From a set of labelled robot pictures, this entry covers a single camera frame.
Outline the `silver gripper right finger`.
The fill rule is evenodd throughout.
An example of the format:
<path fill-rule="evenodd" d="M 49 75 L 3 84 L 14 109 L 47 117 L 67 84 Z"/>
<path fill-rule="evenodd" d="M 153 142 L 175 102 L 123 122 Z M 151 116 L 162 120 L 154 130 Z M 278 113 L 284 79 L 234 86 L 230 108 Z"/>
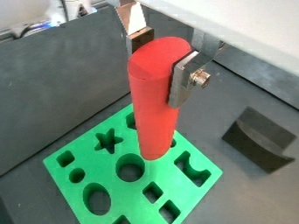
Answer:
<path fill-rule="evenodd" d="M 207 64 L 221 53 L 226 43 L 207 32 L 195 29 L 191 38 L 191 51 L 173 66 L 173 84 L 169 105 L 178 109 L 187 101 L 193 88 L 206 88 L 212 75 L 205 71 Z"/>

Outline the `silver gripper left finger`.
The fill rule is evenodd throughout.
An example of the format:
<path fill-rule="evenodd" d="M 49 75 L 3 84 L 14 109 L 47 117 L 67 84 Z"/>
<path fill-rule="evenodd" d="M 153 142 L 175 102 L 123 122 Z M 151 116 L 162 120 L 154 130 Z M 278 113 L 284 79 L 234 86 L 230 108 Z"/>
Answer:
<path fill-rule="evenodd" d="M 121 1 L 117 14 L 126 30 L 129 55 L 155 38 L 155 30 L 146 23 L 142 4 L 137 1 Z"/>

